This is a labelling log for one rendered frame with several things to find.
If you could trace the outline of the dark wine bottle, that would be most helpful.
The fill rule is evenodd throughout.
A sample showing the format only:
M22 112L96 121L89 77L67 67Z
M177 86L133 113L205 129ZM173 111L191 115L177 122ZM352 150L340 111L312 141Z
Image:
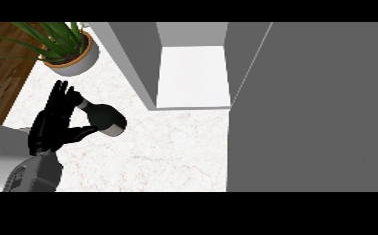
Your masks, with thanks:
M87 99L83 99L77 107L86 112L89 123L98 127L100 133L109 137L117 137L124 132L127 119L111 105L93 104Z

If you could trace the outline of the grey open cabinet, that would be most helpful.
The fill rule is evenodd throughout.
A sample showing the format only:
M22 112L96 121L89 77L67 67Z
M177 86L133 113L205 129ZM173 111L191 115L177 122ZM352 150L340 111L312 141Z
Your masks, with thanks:
M269 22L93 22L90 28L149 110L232 107Z

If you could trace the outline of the green potted plant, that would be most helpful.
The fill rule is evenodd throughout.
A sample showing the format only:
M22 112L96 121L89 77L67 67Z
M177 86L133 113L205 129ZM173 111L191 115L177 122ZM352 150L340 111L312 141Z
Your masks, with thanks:
M68 63L83 54L87 48L86 25L83 23L38 22L41 29L37 29L30 22L13 22L13 25L37 40L41 46L37 47L6 36L0 36L0 39L34 51L38 54L36 60L59 65Z

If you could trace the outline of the dark grey cabinet door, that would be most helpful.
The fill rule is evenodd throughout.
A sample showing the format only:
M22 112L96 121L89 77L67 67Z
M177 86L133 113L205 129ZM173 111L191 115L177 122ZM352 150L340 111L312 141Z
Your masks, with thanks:
M230 191L378 191L378 23L272 26L230 110Z

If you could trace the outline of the white round plant pot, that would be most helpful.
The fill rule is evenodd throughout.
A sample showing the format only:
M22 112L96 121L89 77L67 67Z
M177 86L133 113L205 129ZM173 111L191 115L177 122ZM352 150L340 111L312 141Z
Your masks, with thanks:
M92 35L84 32L87 37L87 48L83 54L65 64L55 65L44 61L44 65L52 69L61 76L72 77L83 74L96 64L99 59L99 46L92 38Z

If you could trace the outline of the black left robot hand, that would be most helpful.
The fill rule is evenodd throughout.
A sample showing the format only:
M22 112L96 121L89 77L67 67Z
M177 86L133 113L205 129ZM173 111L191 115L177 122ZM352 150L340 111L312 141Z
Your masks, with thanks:
M55 82L44 109L38 112L28 134L30 154L56 152L65 144L80 142L98 131L96 126L71 127L71 116L83 97L67 81Z

